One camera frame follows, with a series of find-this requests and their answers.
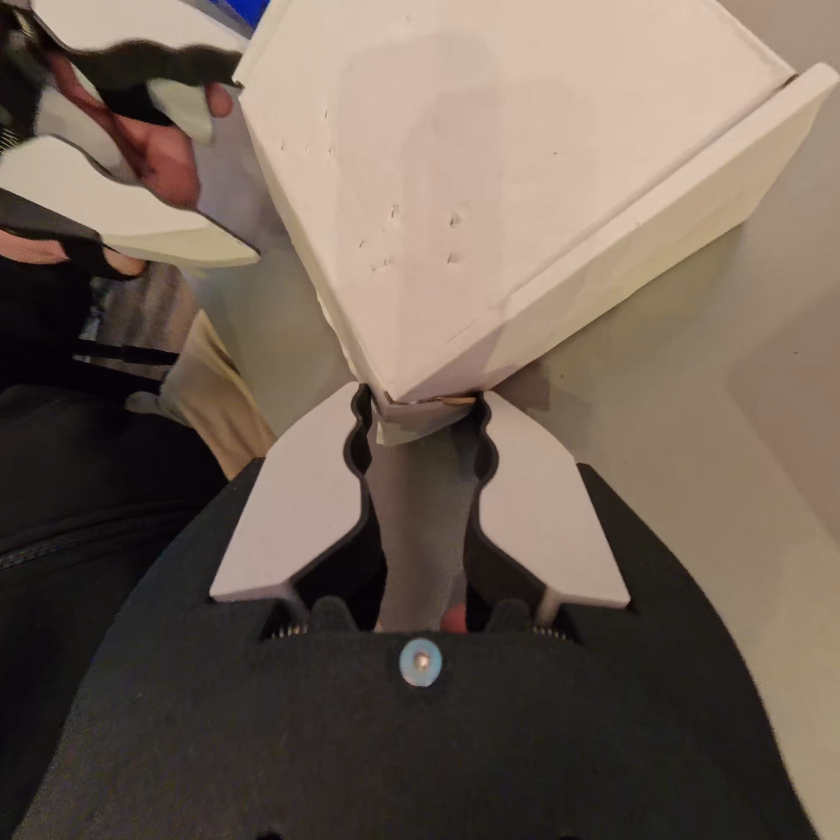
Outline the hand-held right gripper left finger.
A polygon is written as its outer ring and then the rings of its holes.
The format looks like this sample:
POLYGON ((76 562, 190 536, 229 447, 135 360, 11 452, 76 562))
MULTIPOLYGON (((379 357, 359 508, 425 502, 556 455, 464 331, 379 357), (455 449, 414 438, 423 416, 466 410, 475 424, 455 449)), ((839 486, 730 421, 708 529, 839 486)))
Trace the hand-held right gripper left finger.
POLYGON ((371 391, 349 383, 288 428, 261 462, 210 586, 216 602, 357 599, 384 570, 366 473, 371 391))

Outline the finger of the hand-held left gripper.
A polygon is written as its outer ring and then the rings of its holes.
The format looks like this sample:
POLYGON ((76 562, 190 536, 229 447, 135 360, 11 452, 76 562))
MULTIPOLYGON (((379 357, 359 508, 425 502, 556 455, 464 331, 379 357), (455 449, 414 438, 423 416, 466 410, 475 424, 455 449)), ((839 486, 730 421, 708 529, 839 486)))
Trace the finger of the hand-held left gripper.
POLYGON ((2 155, 2 225, 22 236, 77 237, 125 256, 179 268, 252 266, 257 249, 202 213, 171 205, 143 185, 122 183, 85 151, 56 136, 2 155))
POLYGON ((39 133, 80 146, 210 146, 249 43, 211 2, 30 2, 29 50, 55 93, 39 133))

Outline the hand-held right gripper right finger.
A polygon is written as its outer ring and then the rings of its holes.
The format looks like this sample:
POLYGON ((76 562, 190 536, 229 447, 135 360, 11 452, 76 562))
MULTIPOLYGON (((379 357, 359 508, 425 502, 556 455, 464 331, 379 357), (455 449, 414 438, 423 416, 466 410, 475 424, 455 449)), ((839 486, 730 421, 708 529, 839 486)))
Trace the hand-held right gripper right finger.
POLYGON ((495 392, 476 400, 468 607, 626 607, 631 596, 572 454, 495 392))

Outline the white cardboard box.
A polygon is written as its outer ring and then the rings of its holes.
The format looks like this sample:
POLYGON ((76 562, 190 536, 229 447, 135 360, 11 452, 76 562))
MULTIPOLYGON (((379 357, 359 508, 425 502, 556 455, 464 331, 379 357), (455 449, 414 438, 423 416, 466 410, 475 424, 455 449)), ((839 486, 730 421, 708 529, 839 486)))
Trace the white cardboard box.
POLYGON ((401 445, 741 225, 838 85, 719 2, 272 2, 234 73, 401 445))

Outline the person's left hand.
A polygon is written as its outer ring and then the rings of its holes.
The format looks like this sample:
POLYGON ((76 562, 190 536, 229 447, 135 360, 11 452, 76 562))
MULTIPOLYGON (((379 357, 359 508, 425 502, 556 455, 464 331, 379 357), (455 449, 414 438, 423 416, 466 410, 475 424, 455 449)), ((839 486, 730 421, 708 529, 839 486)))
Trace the person's left hand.
MULTIPOLYGON (((51 76, 60 94, 96 122, 115 142, 133 175, 160 199, 189 209, 201 195, 193 141, 180 128, 131 119, 113 112, 82 85, 70 60, 57 51, 47 54, 51 76)), ((2 230, 1 256, 23 265, 73 264, 97 277, 128 280, 143 274, 146 264, 104 248, 101 257, 84 264, 69 256, 56 240, 26 239, 2 230)))

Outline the blue object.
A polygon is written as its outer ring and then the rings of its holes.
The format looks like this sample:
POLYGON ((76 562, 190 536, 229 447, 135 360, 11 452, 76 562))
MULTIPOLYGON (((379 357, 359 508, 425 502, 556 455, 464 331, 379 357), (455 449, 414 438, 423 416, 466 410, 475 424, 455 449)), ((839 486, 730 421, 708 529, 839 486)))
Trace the blue object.
POLYGON ((223 14, 236 22, 236 25, 252 33, 259 25, 270 1, 211 1, 223 14))

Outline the person's beige trouser leg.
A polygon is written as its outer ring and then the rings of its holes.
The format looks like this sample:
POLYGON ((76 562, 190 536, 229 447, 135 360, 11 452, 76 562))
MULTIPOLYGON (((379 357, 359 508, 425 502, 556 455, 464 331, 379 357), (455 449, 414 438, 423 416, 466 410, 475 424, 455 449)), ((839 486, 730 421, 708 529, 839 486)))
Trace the person's beige trouser leg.
POLYGON ((164 415, 197 432, 230 480, 265 457, 277 441, 202 309, 164 379, 158 406, 164 415))

